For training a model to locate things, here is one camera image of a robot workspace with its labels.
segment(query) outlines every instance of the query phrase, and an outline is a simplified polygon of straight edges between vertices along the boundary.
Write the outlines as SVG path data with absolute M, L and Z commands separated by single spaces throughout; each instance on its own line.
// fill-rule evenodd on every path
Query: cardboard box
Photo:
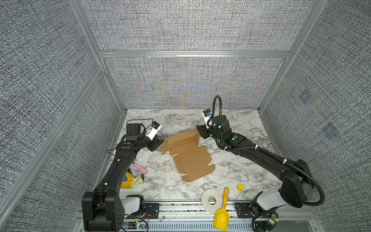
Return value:
M 162 154 L 169 151 L 183 181 L 192 182 L 212 173 L 215 165 L 209 165 L 212 158 L 205 146 L 198 146 L 200 135 L 197 129 L 167 138 L 161 145 Z

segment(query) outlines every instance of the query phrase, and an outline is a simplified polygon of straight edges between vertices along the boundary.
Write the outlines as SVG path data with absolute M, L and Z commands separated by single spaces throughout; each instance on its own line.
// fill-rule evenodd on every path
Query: marble tabletop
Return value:
M 256 110 L 223 110 L 229 120 L 232 130 L 245 135 L 254 143 L 273 151 L 268 135 Z M 120 132 L 119 141 L 126 133 L 126 122 L 131 119 L 153 118 L 162 125 L 158 135 L 166 138 L 204 124 L 202 110 L 196 109 L 163 109 L 163 110 L 128 110 L 124 126 Z M 199 145 L 205 145 L 215 164 L 215 171 L 193 182 L 187 183 L 181 179 L 173 157 L 167 152 L 162 155 L 160 149 L 151 152 L 142 149 L 138 152 L 135 162 L 147 169 L 144 182 L 133 189 L 121 189 L 120 198 L 126 195 L 140 194 L 146 200 L 200 200 L 207 189 L 217 189 L 222 195 L 224 187 L 229 188 L 230 200 L 251 200 L 258 192 L 278 186 L 281 181 L 266 169 L 254 162 L 220 150 L 212 138 L 200 138 Z M 134 177 L 140 172 L 130 165 Z M 238 191 L 238 184 L 245 189 Z

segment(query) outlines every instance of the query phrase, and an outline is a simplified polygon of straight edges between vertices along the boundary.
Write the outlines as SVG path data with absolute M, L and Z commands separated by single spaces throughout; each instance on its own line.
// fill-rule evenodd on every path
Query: roll of tape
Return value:
M 209 203 L 209 198 L 215 198 L 215 204 Z M 208 189 L 204 191 L 201 196 L 201 204 L 202 207 L 206 210 L 206 212 L 215 214 L 218 209 L 223 207 L 223 197 L 221 196 L 220 192 L 216 189 Z

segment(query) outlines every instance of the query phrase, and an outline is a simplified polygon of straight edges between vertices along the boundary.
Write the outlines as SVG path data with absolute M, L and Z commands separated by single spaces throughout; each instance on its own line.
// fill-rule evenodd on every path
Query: pink handle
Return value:
M 140 166 L 139 164 L 134 163 L 134 166 L 137 167 L 137 169 L 138 169 L 139 171 L 141 171 L 143 174 L 146 175 L 146 174 L 148 173 L 148 171 L 145 170 L 144 167 Z

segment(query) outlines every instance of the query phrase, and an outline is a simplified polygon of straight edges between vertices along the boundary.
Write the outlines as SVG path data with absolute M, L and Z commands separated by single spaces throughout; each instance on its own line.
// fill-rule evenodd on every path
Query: yellow scoop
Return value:
M 226 211 L 229 188 L 224 189 L 223 208 L 218 209 L 215 214 L 214 227 L 222 231 L 227 231 L 229 223 L 229 213 Z

